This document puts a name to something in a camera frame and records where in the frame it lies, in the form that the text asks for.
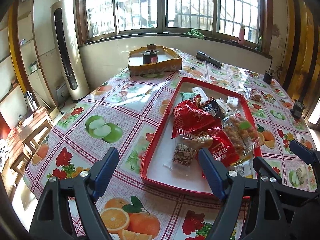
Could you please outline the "yellow white snack packet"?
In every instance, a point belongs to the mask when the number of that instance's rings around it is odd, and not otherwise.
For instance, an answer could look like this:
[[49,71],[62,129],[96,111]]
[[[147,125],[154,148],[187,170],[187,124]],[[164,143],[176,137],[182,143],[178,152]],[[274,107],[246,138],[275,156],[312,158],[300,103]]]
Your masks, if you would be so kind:
[[231,164],[229,169],[236,171],[242,177],[251,178],[251,179],[256,178],[256,173],[253,168],[253,161],[251,158],[237,161],[236,163]]

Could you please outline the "large red snack bag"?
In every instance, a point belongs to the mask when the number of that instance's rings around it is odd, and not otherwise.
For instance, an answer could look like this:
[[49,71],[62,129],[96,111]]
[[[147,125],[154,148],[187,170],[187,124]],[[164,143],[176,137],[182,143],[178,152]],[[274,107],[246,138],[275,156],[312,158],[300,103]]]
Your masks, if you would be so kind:
[[213,117],[199,107],[201,96],[197,94],[192,99],[184,100],[173,108],[172,138],[178,136],[178,129],[191,134],[204,132],[213,127],[222,128],[220,119]]

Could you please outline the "wooden stool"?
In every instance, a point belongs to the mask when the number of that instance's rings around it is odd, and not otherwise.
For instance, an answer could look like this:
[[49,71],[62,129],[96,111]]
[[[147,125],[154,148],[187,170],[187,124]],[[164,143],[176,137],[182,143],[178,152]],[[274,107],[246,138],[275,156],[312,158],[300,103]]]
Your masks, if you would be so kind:
[[52,127],[52,119],[47,109],[41,106],[11,130],[8,137],[8,162],[10,169],[18,176],[24,175],[26,167]]

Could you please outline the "window with metal bars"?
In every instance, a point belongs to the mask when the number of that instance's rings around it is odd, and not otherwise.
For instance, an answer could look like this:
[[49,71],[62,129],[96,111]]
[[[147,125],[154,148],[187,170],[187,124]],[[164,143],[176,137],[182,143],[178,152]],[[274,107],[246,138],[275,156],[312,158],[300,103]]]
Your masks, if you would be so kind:
[[272,0],[76,0],[80,42],[135,34],[182,34],[260,50],[271,38]]

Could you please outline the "white nougat clear wrapper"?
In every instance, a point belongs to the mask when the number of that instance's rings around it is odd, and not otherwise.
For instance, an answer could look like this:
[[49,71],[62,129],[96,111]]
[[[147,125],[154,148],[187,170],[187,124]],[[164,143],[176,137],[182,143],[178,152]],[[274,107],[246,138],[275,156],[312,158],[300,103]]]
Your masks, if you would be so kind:
[[206,132],[200,132],[196,135],[182,132],[179,137],[182,144],[197,151],[201,148],[210,148],[213,144],[213,138]]

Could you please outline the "black cylindrical motor near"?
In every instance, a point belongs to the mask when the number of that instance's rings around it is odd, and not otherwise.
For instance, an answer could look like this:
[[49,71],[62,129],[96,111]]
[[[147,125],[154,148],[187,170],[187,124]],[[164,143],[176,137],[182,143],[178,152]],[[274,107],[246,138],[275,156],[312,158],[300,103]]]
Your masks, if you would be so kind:
[[300,119],[304,109],[304,104],[299,100],[295,100],[293,107],[290,109],[290,113],[295,119]]

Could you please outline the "pale nougat clear wrapper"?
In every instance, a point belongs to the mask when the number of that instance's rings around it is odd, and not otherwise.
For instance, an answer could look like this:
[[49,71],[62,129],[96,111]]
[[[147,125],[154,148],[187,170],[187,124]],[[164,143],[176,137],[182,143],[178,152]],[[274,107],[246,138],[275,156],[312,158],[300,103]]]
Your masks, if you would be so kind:
[[296,170],[290,171],[289,180],[292,186],[300,187],[307,180],[307,172],[305,165],[300,165]]

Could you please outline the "green snack bar packet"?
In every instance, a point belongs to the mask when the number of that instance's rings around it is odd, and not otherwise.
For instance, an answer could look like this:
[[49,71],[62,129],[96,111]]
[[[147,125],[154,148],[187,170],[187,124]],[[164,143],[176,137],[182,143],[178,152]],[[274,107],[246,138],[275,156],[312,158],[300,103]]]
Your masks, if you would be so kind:
[[182,101],[185,100],[193,100],[198,94],[193,92],[181,92],[180,96],[182,98]]

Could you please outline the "round pastry clear wrapper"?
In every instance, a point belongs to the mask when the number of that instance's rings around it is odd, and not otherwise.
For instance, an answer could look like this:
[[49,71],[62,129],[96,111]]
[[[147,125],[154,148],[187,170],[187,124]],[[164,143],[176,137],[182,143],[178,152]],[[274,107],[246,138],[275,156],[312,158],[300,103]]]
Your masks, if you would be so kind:
[[261,92],[255,88],[246,88],[246,98],[256,101],[256,102],[260,102],[261,101]]

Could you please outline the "black cylindrical motor far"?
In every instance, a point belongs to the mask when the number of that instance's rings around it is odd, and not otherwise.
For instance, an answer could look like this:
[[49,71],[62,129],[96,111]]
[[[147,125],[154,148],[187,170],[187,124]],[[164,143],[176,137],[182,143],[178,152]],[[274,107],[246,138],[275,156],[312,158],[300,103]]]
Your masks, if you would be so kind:
[[266,84],[270,85],[272,79],[273,79],[273,75],[272,75],[270,72],[265,72],[264,77],[263,77],[263,81],[264,81]]

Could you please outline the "dark seed bar clear wrapper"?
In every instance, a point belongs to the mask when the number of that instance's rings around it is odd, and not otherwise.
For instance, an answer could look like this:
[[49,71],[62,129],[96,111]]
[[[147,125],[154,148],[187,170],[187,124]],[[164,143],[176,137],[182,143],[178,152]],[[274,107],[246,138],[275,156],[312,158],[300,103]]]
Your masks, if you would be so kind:
[[189,170],[197,150],[183,144],[178,143],[174,149],[172,158],[163,165],[171,170],[187,171]]

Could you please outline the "small dark ink bottle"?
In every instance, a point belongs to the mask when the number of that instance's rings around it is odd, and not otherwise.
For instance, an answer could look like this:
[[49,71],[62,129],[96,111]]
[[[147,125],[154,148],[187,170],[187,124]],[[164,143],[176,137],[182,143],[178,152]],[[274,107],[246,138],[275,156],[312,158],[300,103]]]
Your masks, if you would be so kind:
[[151,64],[158,62],[158,51],[155,44],[148,44],[147,50],[143,52],[143,64]]

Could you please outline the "steel kettle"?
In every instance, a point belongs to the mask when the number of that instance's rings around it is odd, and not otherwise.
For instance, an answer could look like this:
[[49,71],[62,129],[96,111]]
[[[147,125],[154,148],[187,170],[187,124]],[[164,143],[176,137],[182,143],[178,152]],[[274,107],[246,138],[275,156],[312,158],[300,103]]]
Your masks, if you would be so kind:
[[37,104],[36,104],[36,101],[34,99],[33,94],[29,91],[26,91],[26,93],[24,94],[24,99],[25,99],[26,104],[30,108],[30,110],[32,112],[35,112],[37,110]]

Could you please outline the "pink bottle on windowsill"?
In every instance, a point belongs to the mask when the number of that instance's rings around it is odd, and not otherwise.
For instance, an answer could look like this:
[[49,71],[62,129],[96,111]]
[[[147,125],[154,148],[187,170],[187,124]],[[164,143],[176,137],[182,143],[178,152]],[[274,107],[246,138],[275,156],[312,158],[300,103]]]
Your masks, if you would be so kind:
[[238,44],[243,46],[244,43],[245,43],[245,26],[241,24],[239,29]]

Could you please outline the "green cloth on windowsill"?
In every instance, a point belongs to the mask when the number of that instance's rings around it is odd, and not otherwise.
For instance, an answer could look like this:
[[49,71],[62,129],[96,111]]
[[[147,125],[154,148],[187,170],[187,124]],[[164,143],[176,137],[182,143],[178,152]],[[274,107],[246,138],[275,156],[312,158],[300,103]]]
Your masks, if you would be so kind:
[[204,35],[196,29],[190,29],[187,33],[185,33],[185,35],[189,35],[194,38],[201,39],[201,40],[204,39]]

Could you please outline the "black snack packet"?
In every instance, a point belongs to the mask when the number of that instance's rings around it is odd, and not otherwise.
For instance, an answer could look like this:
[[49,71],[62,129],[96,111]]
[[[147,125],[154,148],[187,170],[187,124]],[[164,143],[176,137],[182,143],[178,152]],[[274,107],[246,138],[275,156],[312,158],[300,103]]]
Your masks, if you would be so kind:
[[225,117],[220,106],[213,97],[209,98],[204,103],[199,104],[199,108],[212,115],[214,118],[223,119]]

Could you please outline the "red white tray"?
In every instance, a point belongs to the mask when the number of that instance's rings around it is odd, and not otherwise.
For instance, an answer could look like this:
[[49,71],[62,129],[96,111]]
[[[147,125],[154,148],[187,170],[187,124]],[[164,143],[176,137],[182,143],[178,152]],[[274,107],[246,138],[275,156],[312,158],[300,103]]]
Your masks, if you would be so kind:
[[193,160],[189,166],[172,162],[174,149],[179,143],[179,135],[190,139],[190,144],[199,149],[209,145],[209,137],[201,132],[183,132],[174,130],[173,109],[182,102],[181,93],[189,92],[192,88],[202,88],[207,96],[226,100],[229,96],[239,100],[240,113],[254,126],[253,116],[245,98],[236,92],[206,83],[190,77],[184,77],[169,101],[161,123],[149,145],[142,161],[140,177],[145,184],[159,187],[168,191],[188,194],[197,197],[213,198],[213,193],[197,162]]

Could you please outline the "white tower air conditioner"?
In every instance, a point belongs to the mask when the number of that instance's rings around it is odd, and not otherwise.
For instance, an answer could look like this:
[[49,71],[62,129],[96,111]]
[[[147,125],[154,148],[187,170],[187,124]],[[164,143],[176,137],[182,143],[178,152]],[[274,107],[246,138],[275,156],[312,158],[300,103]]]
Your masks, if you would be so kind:
[[73,0],[59,0],[51,5],[51,19],[55,49],[62,75],[74,102],[90,93],[81,62],[75,31]]

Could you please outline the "small red snack bag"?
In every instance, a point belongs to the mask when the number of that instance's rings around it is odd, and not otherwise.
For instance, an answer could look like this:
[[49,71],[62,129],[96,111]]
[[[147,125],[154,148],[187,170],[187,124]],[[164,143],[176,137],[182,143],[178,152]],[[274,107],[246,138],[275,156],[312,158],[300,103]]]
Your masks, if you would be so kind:
[[221,128],[212,127],[207,129],[206,133],[212,139],[212,144],[208,146],[208,150],[215,160],[228,167],[240,159],[232,142]]

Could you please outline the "black flashlight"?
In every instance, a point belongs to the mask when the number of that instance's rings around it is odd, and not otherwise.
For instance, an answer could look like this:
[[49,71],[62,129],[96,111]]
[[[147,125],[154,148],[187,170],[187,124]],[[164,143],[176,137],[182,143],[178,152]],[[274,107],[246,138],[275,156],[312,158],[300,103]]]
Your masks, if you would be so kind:
[[198,51],[197,54],[196,54],[196,58],[202,62],[207,62],[207,63],[210,63],[212,64],[214,67],[216,68],[221,68],[222,67],[222,62],[220,61],[217,61],[216,59],[208,56],[207,54],[201,52],[201,51]]

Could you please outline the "long cream cracker packet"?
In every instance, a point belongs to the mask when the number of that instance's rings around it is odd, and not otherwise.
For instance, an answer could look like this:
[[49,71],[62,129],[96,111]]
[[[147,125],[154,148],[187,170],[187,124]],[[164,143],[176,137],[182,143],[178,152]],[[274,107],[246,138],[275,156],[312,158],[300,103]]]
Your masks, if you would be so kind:
[[238,106],[239,100],[237,98],[229,96],[227,101],[222,98],[219,98],[216,101],[224,115],[236,116],[237,114],[241,114]]

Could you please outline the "black cylindrical motor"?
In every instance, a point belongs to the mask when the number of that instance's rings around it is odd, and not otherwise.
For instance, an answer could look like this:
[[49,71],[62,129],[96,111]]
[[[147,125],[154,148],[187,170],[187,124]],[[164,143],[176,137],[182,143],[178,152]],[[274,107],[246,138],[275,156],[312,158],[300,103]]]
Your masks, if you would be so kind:
[[272,75],[270,72],[265,72],[264,77],[263,77],[263,81],[264,81],[266,84],[270,85],[272,79],[273,79],[273,75]]
[[295,100],[293,107],[290,109],[290,113],[295,119],[300,119],[304,109],[304,104],[299,100]]

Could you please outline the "peanut brittle clear packet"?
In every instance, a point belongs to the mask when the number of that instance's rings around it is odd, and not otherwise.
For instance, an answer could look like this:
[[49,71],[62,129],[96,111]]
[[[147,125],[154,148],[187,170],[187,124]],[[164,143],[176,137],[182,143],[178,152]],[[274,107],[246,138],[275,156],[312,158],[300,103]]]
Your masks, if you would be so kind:
[[240,159],[260,146],[257,129],[242,115],[228,115],[221,120],[222,130],[235,148]]

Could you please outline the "floral plastic tablecloth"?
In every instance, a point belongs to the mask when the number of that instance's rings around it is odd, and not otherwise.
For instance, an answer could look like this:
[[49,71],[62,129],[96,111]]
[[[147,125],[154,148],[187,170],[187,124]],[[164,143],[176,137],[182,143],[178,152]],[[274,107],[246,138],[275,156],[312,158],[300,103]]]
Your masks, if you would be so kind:
[[[189,197],[145,186],[140,167],[148,146],[181,78],[188,76],[238,93],[251,87],[261,91],[262,100],[247,100],[261,153],[291,187],[290,171],[304,165],[289,149],[297,139],[314,147],[303,119],[290,114],[293,103],[277,81],[270,85],[256,72],[224,64],[216,68],[181,53],[182,70],[130,76],[125,69],[68,111],[50,131],[24,174],[24,182],[39,197],[52,176],[76,177],[103,158],[109,148],[119,151],[119,164],[97,208],[106,222],[120,221],[118,212],[131,205],[130,224],[125,233],[138,239],[204,239],[213,225],[219,206],[211,199]],[[311,166],[305,165],[307,180],[296,187],[316,188]]]

